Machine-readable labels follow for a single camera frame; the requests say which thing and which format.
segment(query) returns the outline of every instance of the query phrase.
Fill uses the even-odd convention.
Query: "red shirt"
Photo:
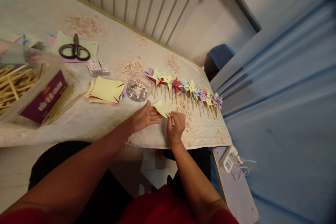
[[[10,213],[0,219],[0,224],[25,223],[46,224],[50,223],[49,216],[40,209],[26,208]],[[133,200],[120,218],[118,224],[125,223],[197,223],[191,210],[184,201],[176,198],[168,186],[164,185],[158,191],[142,195]],[[210,220],[211,224],[239,224],[233,215],[226,210],[218,210]]]

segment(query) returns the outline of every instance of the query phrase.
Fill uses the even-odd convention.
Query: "person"
[[[164,185],[133,200],[108,170],[133,133],[161,123],[162,116],[147,101],[143,108],[92,144],[64,142],[47,150],[32,168],[28,192],[0,215],[0,224],[237,224],[182,143],[185,115],[178,112],[169,115],[167,138],[178,167],[175,176],[180,179],[184,196],[173,192],[176,187],[172,191]],[[76,148],[59,148],[69,143]]]

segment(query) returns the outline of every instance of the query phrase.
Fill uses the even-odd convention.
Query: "hand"
[[[171,112],[169,116],[167,124],[167,137],[170,147],[173,147],[182,143],[182,133],[186,128],[186,116],[179,112]]]
[[[158,119],[163,118],[163,116],[154,110],[155,108],[151,107],[151,102],[148,100],[141,109],[128,118],[129,125],[133,133],[144,129],[149,125],[161,123]]]

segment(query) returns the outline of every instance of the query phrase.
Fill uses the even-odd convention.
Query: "cable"
[[[250,169],[252,169],[254,166],[257,165],[257,162],[256,162],[256,161],[253,161],[253,160],[246,160],[246,159],[242,159],[242,158],[241,158],[241,160],[242,160],[243,162],[252,162],[252,163],[255,163],[255,164],[252,165],[251,167],[247,167],[247,166],[241,166],[241,167],[239,167],[239,168],[235,171],[234,176],[233,176],[234,179],[237,180],[237,181],[240,181],[242,178],[248,176],[248,175],[250,174]],[[243,175],[242,175],[240,178],[237,179],[237,171],[239,171],[239,169],[243,170],[243,168],[246,168],[247,170],[246,170],[245,172],[243,172]]]

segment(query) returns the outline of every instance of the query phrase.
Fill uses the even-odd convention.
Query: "floor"
[[[53,145],[0,148],[0,213],[27,192],[30,171],[40,155]],[[160,188],[174,177],[176,162],[159,160],[155,149],[125,146],[110,167],[122,186],[137,197]]]

